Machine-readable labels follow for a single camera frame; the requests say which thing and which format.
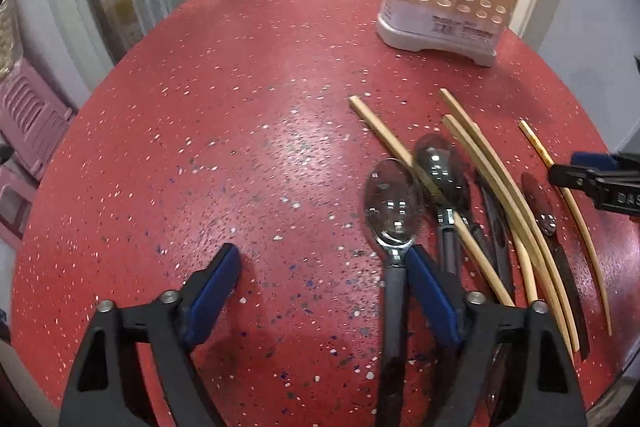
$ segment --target metal bolt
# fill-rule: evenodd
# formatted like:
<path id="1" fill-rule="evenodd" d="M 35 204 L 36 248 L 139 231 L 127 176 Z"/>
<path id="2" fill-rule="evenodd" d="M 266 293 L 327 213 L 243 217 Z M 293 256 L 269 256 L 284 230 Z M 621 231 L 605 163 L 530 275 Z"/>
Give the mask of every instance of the metal bolt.
<path id="1" fill-rule="evenodd" d="M 166 292 L 162 292 L 160 302 L 162 302 L 162 304 L 171 304 L 172 302 L 177 301 L 179 297 L 180 292 L 177 290 L 167 290 Z"/>
<path id="2" fill-rule="evenodd" d="M 486 302 L 486 297 L 480 292 L 469 292 L 466 295 L 466 300 L 471 304 L 484 304 Z"/>
<path id="3" fill-rule="evenodd" d="M 115 306 L 115 303 L 113 301 L 109 299 L 105 299 L 104 301 L 99 302 L 96 308 L 100 313 L 104 313 L 104 312 L 110 312 L 111 310 L 113 310 L 114 306 Z"/>
<path id="4" fill-rule="evenodd" d="M 549 311 L 549 306 L 546 305 L 545 301 L 534 301 L 531 308 L 536 313 L 546 313 Z"/>

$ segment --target knife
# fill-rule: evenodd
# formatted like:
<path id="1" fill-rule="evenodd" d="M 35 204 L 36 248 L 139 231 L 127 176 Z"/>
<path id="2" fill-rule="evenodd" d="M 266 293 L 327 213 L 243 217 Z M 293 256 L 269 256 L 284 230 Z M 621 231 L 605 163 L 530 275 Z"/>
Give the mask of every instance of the knife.
<path id="1" fill-rule="evenodd" d="M 489 229 L 494 244 L 494 259 L 496 263 L 496 273 L 504 284 L 512 299 L 515 300 L 515 286 L 513 284 L 513 273 L 511 272 L 511 257 L 509 256 L 509 241 L 507 238 L 507 220 L 500 201 L 496 198 L 489 187 L 487 181 L 482 178 L 480 172 L 476 171 L 476 181 L 480 185 L 486 217 L 489 221 Z"/>
<path id="2" fill-rule="evenodd" d="M 536 222 L 545 236 L 546 243 L 551 251 L 551 256 L 556 262 L 560 279 L 564 283 L 566 295 L 569 300 L 569 306 L 574 314 L 575 327 L 578 330 L 578 341 L 580 342 L 580 357 L 586 359 L 589 356 L 589 332 L 587 331 L 587 321 L 584 317 L 582 302 L 580 301 L 580 293 L 578 286 L 575 284 L 574 274 L 571 271 L 571 265 L 566 257 L 564 248 L 558 240 L 558 229 L 556 227 L 556 218 L 554 217 L 551 203 L 546 195 L 545 189 L 538 183 L 528 172 L 522 173 L 522 191 L 524 197 L 529 204 Z"/>

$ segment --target metal spoon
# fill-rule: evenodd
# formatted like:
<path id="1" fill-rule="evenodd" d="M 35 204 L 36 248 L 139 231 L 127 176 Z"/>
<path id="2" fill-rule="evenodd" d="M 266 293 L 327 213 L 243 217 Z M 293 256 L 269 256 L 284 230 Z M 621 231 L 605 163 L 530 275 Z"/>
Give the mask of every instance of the metal spoon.
<path id="1" fill-rule="evenodd" d="M 455 170 L 450 168 L 450 143 L 444 138 L 426 134 L 414 147 L 414 164 L 420 166 L 442 192 L 443 199 L 434 202 L 438 220 L 436 237 L 440 252 L 440 267 L 443 271 L 460 278 L 462 252 L 454 225 L 454 211 L 460 206 L 462 185 Z"/>
<path id="2" fill-rule="evenodd" d="M 385 256 L 382 359 L 376 427 L 397 427 L 402 411 L 406 364 L 408 284 L 404 255 L 422 221 L 422 191 L 399 161 L 387 159 L 365 185 L 365 220 Z"/>
<path id="3" fill-rule="evenodd" d="M 444 258 L 443 269 L 451 271 L 444 263 L 447 263 L 447 257 L 449 257 L 448 263 L 452 263 L 451 257 L 453 255 L 456 256 L 456 271 L 453 273 L 460 273 L 460 263 L 462 263 L 460 242 L 457 240 L 457 233 L 453 227 L 453 210 L 458 211 L 482 253 L 494 266 L 494 269 L 497 269 L 495 252 L 489 248 L 482 227 L 474 220 L 471 211 L 471 191 L 464 173 L 464 162 L 453 144 L 442 136 L 426 134 L 415 145 L 414 162 L 431 176 L 445 200 L 436 202 L 436 215 L 439 224 L 438 241 L 441 244 L 441 256 Z"/>

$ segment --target speckled red surface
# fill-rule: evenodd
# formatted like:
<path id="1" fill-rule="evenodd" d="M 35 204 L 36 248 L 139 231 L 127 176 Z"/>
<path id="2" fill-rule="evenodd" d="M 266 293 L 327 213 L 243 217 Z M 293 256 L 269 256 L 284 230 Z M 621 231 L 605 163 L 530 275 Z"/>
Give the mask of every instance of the speckled red surface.
<path id="1" fill-rule="evenodd" d="M 437 91 L 447 87 L 516 179 L 523 169 L 545 174 L 519 118 L 558 161 L 604 150 L 574 97 L 513 34 L 490 69 L 401 52 L 376 35 L 380 1 L 191 0 L 99 86 L 46 172 L 15 274 L 15 347 L 55 404 L 99 299 L 155 298 L 232 241 L 241 279 L 194 355 L 228 424 L 372 425 L 381 264 L 360 201 L 386 153 L 350 110 L 351 94 L 411 147 L 445 133 Z M 577 370 L 590 405 L 638 340 L 638 227 L 577 195 L 607 282 L 609 338 L 577 231 L 550 197 L 588 316 L 591 356 Z M 422 234 L 431 251 L 432 226 Z M 467 289 L 479 284 L 471 262 L 464 277 Z M 407 426 L 428 406 L 434 358 L 423 324 L 414 303 Z"/>

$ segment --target bamboo chopstick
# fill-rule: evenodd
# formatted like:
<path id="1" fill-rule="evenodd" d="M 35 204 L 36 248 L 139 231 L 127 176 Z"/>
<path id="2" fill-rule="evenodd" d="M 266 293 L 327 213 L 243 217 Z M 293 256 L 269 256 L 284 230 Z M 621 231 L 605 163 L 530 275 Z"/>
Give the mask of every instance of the bamboo chopstick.
<path id="1" fill-rule="evenodd" d="M 527 253 L 527 249 L 524 248 L 522 240 L 518 235 L 518 232 L 511 229 L 511 237 L 513 237 L 513 248 L 518 255 L 518 261 L 520 262 L 520 270 L 522 272 L 522 277 L 525 279 L 525 274 L 531 274 L 533 277 L 533 270 L 531 268 L 531 259 L 529 258 L 529 254 Z M 533 281 L 533 284 L 530 282 L 526 282 L 524 285 L 524 291 L 527 296 L 527 302 L 531 304 L 533 301 L 538 300 L 538 289 L 536 288 L 536 282 Z"/>
<path id="2" fill-rule="evenodd" d="M 436 198 L 442 197 L 440 190 L 433 183 L 429 175 L 419 166 L 413 165 L 412 154 L 404 147 L 404 145 L 402 145 L 400 140 L 389 130 L 382 120 L 380 120 L 380 118 L 378 118 L 373 111 L 367 107 L 367 104 L 365 104 L 358 96 L 350 96 L 349 104 L 359 117 L 361 117 L 371 130 L 373 130 L 373 132 L 380 138 L 386 148 L 408 168 L 414 171 L 417 178 L 424 184 L 427 190 Z M 471 257 L 473 257 L 478 264 L 478 267 L 485 279 L 494 290 L 498 301 L 506 306 L 514 306 L 511 296 L 504 288 L 504 285 L 502 284 L 502 281 L 500 281 L 498 274 L 495 272 L 494 267 L 491 266 L 491 263 L 489 263 L 488 259 L 484 256 L 484 253 L 482 253 L 482 250 L 478 247 L 478 244 L 471 236 L 471 233 L 468 231 L 464 221 L 460 217 L 460 214 L 457 212 L 454 213 L 454 223 L 460 239 L 469 254 L 471 254 Z"/>
<path id="3" fill-rule="evenodd" d="M 538 244 L 531 233 L 531 229 L 527 226 L 524 216 L 519 210 L 517 204 L 514 202 L 513 197 L 507 190 L 504 182 L 500 179 L 500 176 L 498 176 L 498 173 L 489 162 L 489 159 L 484 156 L 478 147 L 478 144 L 476 144 L 476 142 L 469 136 L 469 133 L 466 132 L 460 122 L 450 114 L 446 114 L 442 118 L 442 121 L 451 131 L 451 134 L 460 142 L 468 155 L 471 156 L 471 160 L 474 165 L 478 168 L 484 179 L 489 183 L 489 186 L 494 191 L 496 197 L 500 200 L 500 203 L 507 214 L 511 229 L 515 230 L 516 237 L 519 236 L 519 239 L 522 240 L 524 245 L 524 249 L 516 248 L 516 253 L 523 257 L 527 257 L 527 253 L 531 256 L 530 262 L 538 272 L 538 279 L 540 280 L 542 287 L 545 289 L 546 299 L 548 300 L 551 311 L 556 318 L 556 322 L 558 322 L 558 329 L 564 338 L 567 350 L 571 355 L 573 344 L 568 331 L 568 318 L 563 313 L 561 303 L 554 289 L 554 284 L 549 277 L 548 271 L 545 269 L 544 261 L 542 261 L 542 254 L 540 253 Z M 533 277 L 531 264 L 527 263 L 527 261 L 524 263 L 525 264 L 521 262 L 520 267 L 522 269 L 525 288 L 529 288 L 527 291 L 527 296 L 529 296 L 532 294 L 531 288 L 535 288 L 536 283 Z"/>
<path id="4" fill-rule="evenodd" d="M 449 105 L 449 108 L 453 112 L 454 116 L 459 120 L 460 124 L 464 128 L 464 130 L 473 137 L 473 142 L 475 142 L 480 148 L 481 152 L 484 156 L 489 160 L 491 165 L 494 167 L 495 171 L 498 173 L 502 181 L 504 182 L 507 190 L 509 191 L 511 197 L 513 198 L 514 203 L 522 213 L 524 217 L 524 222 L 528 226 L 531 233 L 538 244 L 538 248 L 533 251 L 529 251 L 529 255 L 535 256 L 538 252 L 541 254 L 541 259 L 543 260 L 543 264 L 540 265 L 539 272 L 544 271 L 544 266 L 546 265 L 546 269 L 548 270 L 548 274 L 551 277 L 551 280 L 554 283 L 556 288 L 556 292 L 558 293 L 558 298 L 560 299 L 560 303 L 562 305 L 562 312 L 566 319 L 566 325 L 569 330 L 569 337 L 571 339 L 571 344 L 574 348 L 574 351 L 578 351 L 580 349 L 580 342 L 578 340 L 578 331 L 575 327 L 574 314 L 571 310 L 571 306 L 569 304 L 569 299 L 566 295 L 566 289 L 564 288 L 564 283 L 562 283 L 562 279 L 558 272 L 558 267 L 551 256 L 551 252 L 546 243 L 545 238 L 536 223 L 536 219 L 529 208 L 529 205 L 524 200 L 524 197 L 519 190 L 518 186 L 513 181 L 513 178 L 509 174 L 509 171 L 505 168 L 504 164 L 500 160 L 500 157 L 497 155 L 495 150 L 491 147 L 490 143 L 484 137 L 478 125 L 471 120 L 469 115 L 463 109 L 463 107 L 458 103 L 458 101 L 453 97 L 453 95 L 447 89 L 441 89 L 440 93 L 443 95 L 444 99 Z M 535 263 L 538 261 L 536 258 L 532 259 L 532 262 Z"/>
<path id="5" fill-rule="evenodd" d="M 551 158 L 551 155 L 546 151 L 545 147 L 542 145 L 542 142 L 538 139 L 538 137 L 533 132 L 529 124 L 524 120 L 520 120 L 518 127 L 520 128 L 524 136 L 527 137 L 527 140 L 529 140 L 529 143 L 531 144 L 533 149 L 536 150 L 536 152 L 538 153 L 538 156 L 540 156 L 540 159 L 542 160 L 542 163 L 545 164 L 545 167 L 547 169 L 550 169 L 555 162 L 553 161 L 553 158 Z M 578 208 L 578 204 L 575 202 L 574 195 L 566 187 L 558 187 L 558 188 L 560 189 L 560 194 L 562 194 L 564 201 L 569 207 L 569 211 L 574 216 L 575 223 L 576 225 L 578 225 L 578 229 L 580 230 L 580 235 L 582 236 L 584 245 L 587 248 L 587 253 L 591 261 L 591 266 L 593 267 L 593 272 L 596 276 L 596 284 L 598 285 L 600 299 L 602 300 L 602 309 L 604 311 L 604 316 L 607 321 L 607 332 L 609 333 L 609 336 L 611 336 L 612 335 L 611 314 L 609 311 L 609 299 L 607 298 L 607 287 L 604 282 L 604 277 L 602 276 L 602 270 L 600 269 L 600 263 L 598 261 L 596 249 L 593 246 L 593 241 L 591 240 L 591 234 L 589 233 L 587 224 L 584 222 L 584 218 L 582 217 L 580 208 Z"/>

